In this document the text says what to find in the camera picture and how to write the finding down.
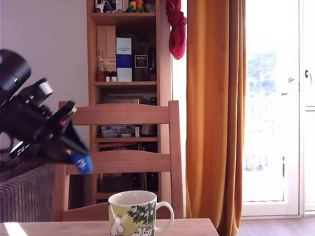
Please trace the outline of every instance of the wooden floor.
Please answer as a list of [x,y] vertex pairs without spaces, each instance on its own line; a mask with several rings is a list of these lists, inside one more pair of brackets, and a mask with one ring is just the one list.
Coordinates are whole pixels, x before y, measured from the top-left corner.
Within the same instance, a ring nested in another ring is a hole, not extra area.
[[236,236],[315,236],[315,217],[244,220]]

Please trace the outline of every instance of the wooden table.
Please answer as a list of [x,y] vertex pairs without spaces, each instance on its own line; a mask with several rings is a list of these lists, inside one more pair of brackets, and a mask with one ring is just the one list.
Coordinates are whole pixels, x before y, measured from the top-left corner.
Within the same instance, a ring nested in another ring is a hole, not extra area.
[[[163,227],[168,220],[157,220]],[[108,221],[1,223],[1,236],[110,236]],[[157,236],[218,236],[210,219],[176,219],[173,227]]]

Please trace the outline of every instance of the moomin mug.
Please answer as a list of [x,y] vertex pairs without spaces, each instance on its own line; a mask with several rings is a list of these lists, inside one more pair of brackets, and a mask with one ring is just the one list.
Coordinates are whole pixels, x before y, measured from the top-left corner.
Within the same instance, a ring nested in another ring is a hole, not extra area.
[[[165,228],[156,228],[157,209],[167,207],[171,219]],[[157,196],[147,191],[117,193],[108,199],[111,236],[154,236],[169,230],[174,211],[167,202],[157,203]]]

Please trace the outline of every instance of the wooden chair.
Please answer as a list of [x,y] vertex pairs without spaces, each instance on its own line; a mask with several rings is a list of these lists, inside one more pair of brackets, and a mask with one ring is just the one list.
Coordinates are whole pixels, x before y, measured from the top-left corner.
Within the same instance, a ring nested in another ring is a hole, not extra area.
[[[175,218],[184,217],[178,101],[170,101],[168,107],[141,104],[78,107],[74,114],[74,123],[75,125],[169,124],[169,154],[137,150],[93,153],[91,158],[94,170],[91,174],[171,172],[172,207]],[[78,171],[74,165],[56,165],[53,221],[108,220],[108,203],[68,209],[69,175],[76,174]],[[167,216],[169,212],[165,207],[157,211],[157,218],[167,218]]]

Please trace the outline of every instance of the small jar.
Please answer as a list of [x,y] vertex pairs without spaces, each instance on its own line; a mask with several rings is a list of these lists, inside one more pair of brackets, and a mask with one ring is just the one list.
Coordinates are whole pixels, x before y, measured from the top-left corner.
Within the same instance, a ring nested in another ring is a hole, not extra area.
[[111,82],[117,82],[117,72],[116,71],[110,72],[110,81]]
[[104,71],[104,74],[105,74],[105,82],[110,82],[110,72]]
[[96,72],[96,81],[97,82],[104,82],[105,81],[105,77],[104,77],[104,71],[97,71]]

